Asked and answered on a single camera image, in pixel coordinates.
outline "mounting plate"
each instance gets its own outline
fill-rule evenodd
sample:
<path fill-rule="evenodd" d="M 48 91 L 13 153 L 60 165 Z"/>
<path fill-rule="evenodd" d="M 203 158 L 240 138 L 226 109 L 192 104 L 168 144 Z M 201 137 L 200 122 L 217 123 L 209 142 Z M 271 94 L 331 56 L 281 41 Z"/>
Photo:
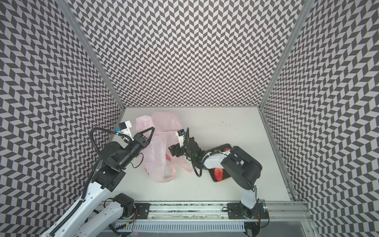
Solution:
<path fill-rule="evenodd" d="M 242 214 L 241 206 L 239 203 L 228 203 L 227 204 L 227 209 L 228 209 L 228 216 L 230 220 L 236 220 L 236 219 L 247 219 L 250 220 L 249 218 L 246 218 Z M 253 208 L 253 215 L 251 219 L 268 219 L 268 215 L 265 211 L 263 211 L 263 204 L 261 202 L 257 203 L 255 207 Z"/>
<path fill-rule="evenodd" d="M 146 220 L 150 210 L 150 203 L 135 203 L 137 209 L 136 220 Z"/>

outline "white floor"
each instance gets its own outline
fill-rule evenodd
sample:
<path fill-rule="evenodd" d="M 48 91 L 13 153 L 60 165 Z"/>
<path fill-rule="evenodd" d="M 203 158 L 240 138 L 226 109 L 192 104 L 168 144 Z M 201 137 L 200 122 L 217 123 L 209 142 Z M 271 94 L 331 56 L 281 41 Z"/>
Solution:
<path fill-rule="evenodd" d="M 203 150 L 225 143 L 241 147 L 262 164 L 258 197 L 267 201 L 290 200 L 257 108 L 127 108 L 122 121 L 130 120 L 135 127 L 136 118 L 158 111 L 176 113 L 184 129 L 190 128 L 191 137 Z M 117 136 L 115 140 L 123 143 Z M 240 200 L 241 187 L 232 178 L 215 183 L 207 171 L 198 178 L 194 172 L 177 167 L 175 179 L 167 183 L 150 180 L 142 166 L 133 169 L 129 165 L 125 171 L 125 177 L 110 197 L 123 192 L 136 201 Z"/>

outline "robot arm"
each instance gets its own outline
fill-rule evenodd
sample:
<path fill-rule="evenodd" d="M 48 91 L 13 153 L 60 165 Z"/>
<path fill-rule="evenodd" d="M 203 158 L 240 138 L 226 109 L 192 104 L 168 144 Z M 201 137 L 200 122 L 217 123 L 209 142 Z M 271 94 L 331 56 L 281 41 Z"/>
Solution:
<path fill-rule="evenodd" d="M 101 128 L 94 129 L 116 133 Z M 148 132 L 150 132 L 150 136 L 146 138 L 144 134 Z M 107 225 L 121 216 L 127 218 L 131 217 L 134 211 L 134 200 L 121 193 L 113 199 L 113 202 L 109 204 L 107 208 L 102 210 L 89 222 L 82 225 L 97 205 L 120 183 L 121 179 L 125 176 L 123 170 L 138 156 L 141 150 L 149 145 L 153 133 L 154 127 L 151 127 L 137 133 L 133 139 L 123 135 L 128 138 L 127 142 L 129 143 L 125 148 L 122 148 L 122 146 L 115 141 L 107 143 L 99 154 L 99 160 L 102 160 L 105 165 L 102 166 L 95 175 L 94 169 L 92 170 L 89 176 L 89 182 L 87 182 L 88 185 L 84 188 L 86 193 L 83 194 L 51 228 L 45 231 L 42 236 L 96 236 Z"/>
<path fill-rule="evenodd" d="M 257 182 L 262 165 L 238 146 L 229 151 L 204 152 L 187 131 L 177 132 L 178 138 L 184 142 L 171 146 L 169 149 L 174 156 L 186 155 L 191 159 L 193 169 L 201 177 L 203 169 L 225 169 L 233 180 L 243 188 L 241 191 L 241 210 L 247 218 L 252 218 L 253 209 L 257 203 Z"/>
<path fill-rule="evenodd" d="M 213 152 L 204 155 L 207 169 L 223 168 L 233 180 L 243 188 L 241 191 L 241 210 L 247 218 L 252 218 L 257 203 L 257 183 L 262 165 L 238 146 L 230 151 Z"/>

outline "black and white patterned wall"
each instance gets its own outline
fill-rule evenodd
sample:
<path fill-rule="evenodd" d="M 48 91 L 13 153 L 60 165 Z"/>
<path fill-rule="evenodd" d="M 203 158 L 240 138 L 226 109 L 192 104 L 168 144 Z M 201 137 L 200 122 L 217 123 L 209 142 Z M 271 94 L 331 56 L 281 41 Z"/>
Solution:
<path fill-rule="evenodd" d="M 120 108 L 54 1 L 1 0 L 0 30 L 0 235 L 40 234 L 80 194 L 89 129 Z"/>
<path fill-rule="evenodd" d="M 259 105 L 304 0 L 68 0 L 127 106 Z"/>
<path fill-rule="evenodd" d="M 322 236 L 378 236 L 378 9 L 316 1 L 264 107 Z"/>

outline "plastic bag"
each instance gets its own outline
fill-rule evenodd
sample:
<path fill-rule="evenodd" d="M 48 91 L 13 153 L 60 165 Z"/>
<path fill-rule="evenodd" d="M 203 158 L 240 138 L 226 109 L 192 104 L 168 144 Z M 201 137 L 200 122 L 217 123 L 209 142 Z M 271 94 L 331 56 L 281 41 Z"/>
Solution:
<path fill-rule="evenodd" d="M 179 142 L 176 131 L 181 130 L 183 126 L 178 117 L 174 113 L 156 112 L 151 116 L 136 118 L 136 133 L 150 127 L 155 127 L 153 137 L 149 146 L 141 151 L 144 155 L 142 165 L 149 177 L 158 183 L 171 181 L 176 174 L 174 164 L 187 172 L 192 172 L 193 169 L 188 166 L 183 157 L 172 157 L 167 149 Z M 172 172 L 167 174 L 169 166 L 172 167 Z"/>

